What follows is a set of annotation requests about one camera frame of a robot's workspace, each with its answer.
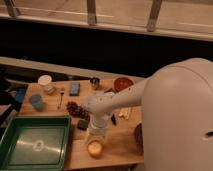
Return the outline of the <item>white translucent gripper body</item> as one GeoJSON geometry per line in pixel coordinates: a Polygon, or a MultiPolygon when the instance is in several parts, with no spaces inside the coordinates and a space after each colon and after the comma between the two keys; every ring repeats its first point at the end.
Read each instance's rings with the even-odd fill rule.
{"type": "Polygon", "coordinates": [[[104,144],[106,141],[106,132],[106,128],[97,127],[90,122],[86,131],[85,142],[89,144],[92,141],[98,141],[104,144]]]}

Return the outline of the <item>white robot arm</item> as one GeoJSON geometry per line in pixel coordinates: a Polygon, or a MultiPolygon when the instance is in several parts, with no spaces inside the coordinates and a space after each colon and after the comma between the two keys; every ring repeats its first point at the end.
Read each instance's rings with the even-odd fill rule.
{"type": "Polygon", "coordinates": [[[116,94],[89,98],[89,135],[106,132],[112,110],[133,106],[142,108],[145,171],[213,171],[212,61],[173,63],[116,94]]]}

